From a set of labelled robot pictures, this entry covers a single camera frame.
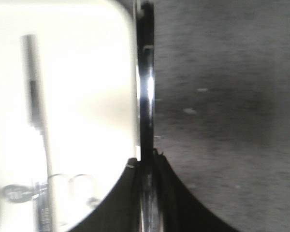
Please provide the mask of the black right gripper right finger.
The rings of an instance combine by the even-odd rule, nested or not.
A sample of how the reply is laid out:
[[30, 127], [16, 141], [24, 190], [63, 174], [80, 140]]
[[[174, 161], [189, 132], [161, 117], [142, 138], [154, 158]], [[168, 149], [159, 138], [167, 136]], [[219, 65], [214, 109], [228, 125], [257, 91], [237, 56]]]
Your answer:
[[236, 232], [186, 188], [166, 157], [153, 150], [161, 226], [165, 232]]

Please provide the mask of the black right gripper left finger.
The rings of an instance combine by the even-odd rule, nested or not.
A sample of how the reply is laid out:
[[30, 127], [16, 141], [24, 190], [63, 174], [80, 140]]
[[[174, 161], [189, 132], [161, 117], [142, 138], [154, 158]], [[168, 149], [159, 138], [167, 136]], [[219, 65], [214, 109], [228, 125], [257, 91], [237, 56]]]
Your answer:
[[72, 232], [138, 232], [140, 175], [136, 158], [128, 159], [119, 180], [104, 200]]

